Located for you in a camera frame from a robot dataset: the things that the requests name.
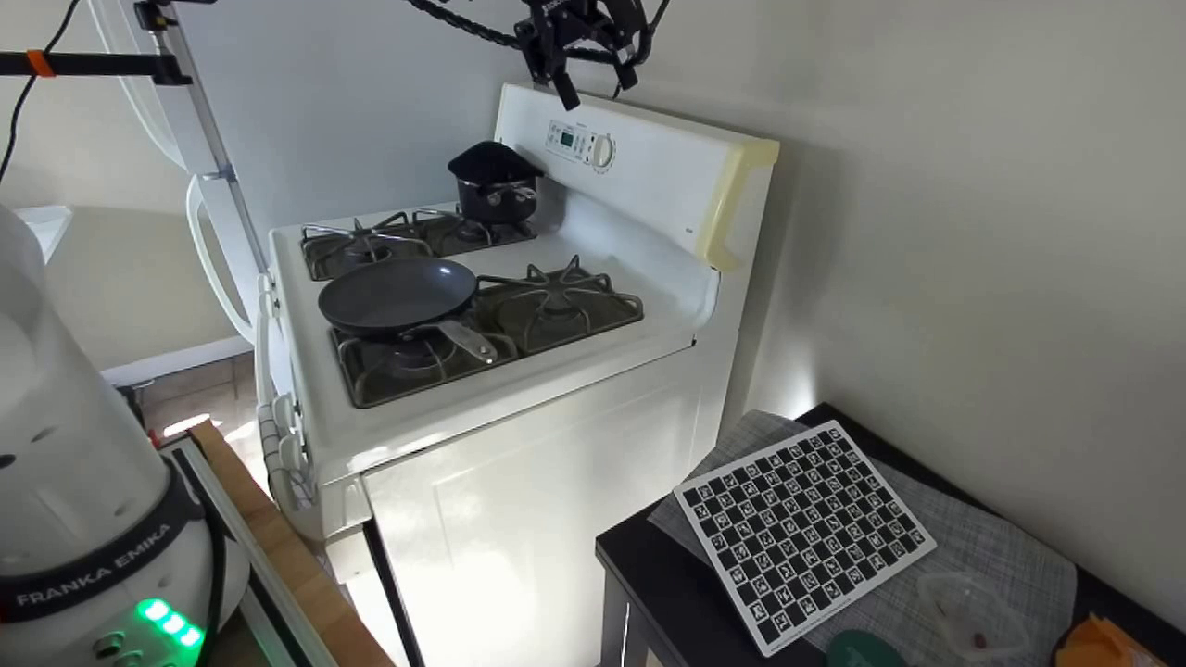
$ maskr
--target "stove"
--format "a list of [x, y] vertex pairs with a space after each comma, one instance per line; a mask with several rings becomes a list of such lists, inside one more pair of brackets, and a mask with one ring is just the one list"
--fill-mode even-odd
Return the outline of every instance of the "stove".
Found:
[[350, 270], [374, 266], [374, 264], [399, 264], [423, 257], [458, 257], [476, 247], [497, 247], [531, 239], [526, 224], [484, 224], [468, 221], [450, 211], [397, 211], [374, 224], [361, 219], [352, 229], [331, 232], [299, 232], [299, 252], [313, 282], [334, 282]]
[[479, 279], [479, 292], [458, 322], [497, 349], [497, 362], [479, 362], [434, 328], [397, 336], [331, 328], [331, 345], [350, 404], [374, 406], [640, 322], [640, 315], [636, 297], [614, 292], [608, 275], [591, 275], [573, 257], [561, 270], [531, 264], [526, 279]]

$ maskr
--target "checkerboard pattern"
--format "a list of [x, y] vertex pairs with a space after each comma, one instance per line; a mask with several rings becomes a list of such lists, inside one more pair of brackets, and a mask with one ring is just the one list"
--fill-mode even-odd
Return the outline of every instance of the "checkerboard pattern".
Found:
[[934, 549], [836, 421], [691, 478], [676, 495], [762, 655]]

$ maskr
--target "black frying pan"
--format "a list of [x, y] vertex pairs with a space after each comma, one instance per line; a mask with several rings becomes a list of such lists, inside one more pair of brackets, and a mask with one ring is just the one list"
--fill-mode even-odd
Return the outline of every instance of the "black frying pan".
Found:
[[378, 264], [334, 279], [319, 307], [324, 315], [361, 336], [390, 336], [411, 328], [440, 328], [457, 349], [483, 362], [497, 362], [497, 349], [452, 315], [479, 292], [479, 279], [450, 260]]

